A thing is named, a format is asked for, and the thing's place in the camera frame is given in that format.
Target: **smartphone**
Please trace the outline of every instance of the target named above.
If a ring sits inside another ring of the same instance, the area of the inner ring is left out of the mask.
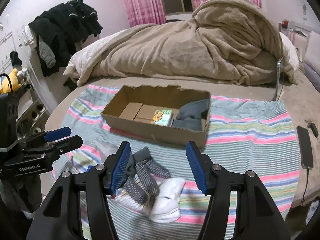
[[[299,139],[302,168],[308,168],[311,170],[313,168],[313,155],[309,131],[306,128],[297,126],[297,133]]]

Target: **metal bolt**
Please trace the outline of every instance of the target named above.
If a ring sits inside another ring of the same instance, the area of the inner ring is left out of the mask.
[[[247,174],[248,174],[249,177],[256,176],[256,173],[254,171],[247,171]]]
[[[64,178],[69,177],[69,175],[70,175],[70,172],[69,172],[69,171],[64,171],[64,172],[62,173],[62,177],[64,177]]]
[[[96,165],[96,170],[101,171],[104,169],[104,165],[103,164],[97,164]]]
[[[212,168],[215,170],[215,171],[220,171],[221,170],[221,166],[219,164],[214,164],[212,166]]]

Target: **yellow plush toy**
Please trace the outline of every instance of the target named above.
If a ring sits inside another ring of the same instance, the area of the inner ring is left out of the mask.
[[[21,86],[21,84],[18,83],[17,74],[18,74],[18,69],[14,68],[11,71],[11,73],[8,75],[10,77],[13,91],[17,90]],[[11,92],[11,88],[7,78],[3,79],[1,86],[2,86],[2,89],[0,90],[0,94]]]

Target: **striped towel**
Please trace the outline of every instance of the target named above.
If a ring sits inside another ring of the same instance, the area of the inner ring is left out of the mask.
[[[123,132],[110,132],[100,112],[119,88],[89,85],[72,103],[62,126],[69,126],[72,135],[83,138],[83,146],[61,156],[53,164],[52,181],[65,170],[85,172],[88,165],[100,163],[95,141],[117,146],[123,140],[132,152],[147,146],[153,158],[170,170],[172,177],[187,180],[180,197],[181,217],[174,223],[157,224],[142,214],[108,200],[119,239],[194,240],[200,232],[209,196],[197,189],[183,147],[141,140]],[[284,102],[265,102],[211,96],[210,127],[203,153],[228,171],[245,173],[254,170],[285,218],[298,184],[300,152],[293,124]],[[84,237],[91,239],[82,199]],[[233,235],[236,217],[236,192],[232,192],[226,239]]]

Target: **black cable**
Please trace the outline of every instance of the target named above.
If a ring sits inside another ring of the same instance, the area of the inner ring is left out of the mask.
[[[302,205],[305,202],[304,195],[306,194],[306,191],[307,191],[308,181],[309,181],[309,168],[307,168],[307,183],[306,183],[306,189],[304,190],[304,193],[303,193],[303,196],[302,196],[302,200],[301,200],[301,204]]]
[[[0,74],[0,78],[1,77],[6,77],[8,79],[9,85],[10,85],[10,89],[11,89],[11,93],[13,93],[12,84],[11,84],[11,80],[10,80],[9,76],[6,73],[2,73],[2,74]]]

